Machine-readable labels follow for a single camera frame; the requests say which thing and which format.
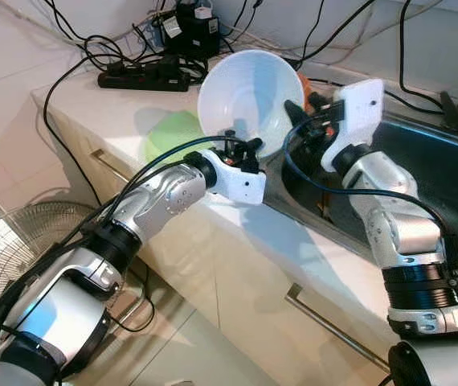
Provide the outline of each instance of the drawer handle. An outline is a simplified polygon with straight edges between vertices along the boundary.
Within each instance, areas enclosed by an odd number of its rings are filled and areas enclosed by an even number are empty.
[[[93,153],[90,154],[90,156],[98,162],[100,165],[111,171],[116,177],[124,181],[125,183],[129,182],[129,177],[124,175],[121,171],[119,171],[117,168],[113,167],[109,163],[107,163],[104,159],[102,159],[102,156],[105,154],[105,152],[102,149],[95,150]]]
[[[324,327],[327,331],[331,334],[339,338],[341,341],[346,343],[350,346],[353,350],[355,350],[358,354],[361,354],[365,358],[367,358],[370,362],[375,364],[378,368],[383,370],[386,373],[390,373],[390,366],[388,366],[388,362],[386,362],[383,358],[379,355],[372,352],[369,348],[363,346],[360,342],[349,336],[344,331],[340,330],[337,326],[332,324],[329,320],[318,314],[316,311],[309,308],[306,304],[298,299],[299,294],[302,291],[302,287],[296,283],[293,283],[292,287],[284,296],[284,300],[290,303],[292,306],[297,308],[303,314],[309,316],[312,320],[320,324]]]

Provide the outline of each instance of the stainless steel sink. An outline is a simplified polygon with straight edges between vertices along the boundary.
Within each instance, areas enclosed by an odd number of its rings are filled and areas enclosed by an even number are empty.
[[[419,184],[421,200],[438,209],[458,234],[458,136],[405,118],[387,115],[374,135],[382,150],[409,170]],[[361,220],[348,197],[330,196],[294,175],[277,153],[264,160],[268,174],[265,203],[319,233],[373,260]],[[312,178],[337,187],[336,175],[317,170]]]

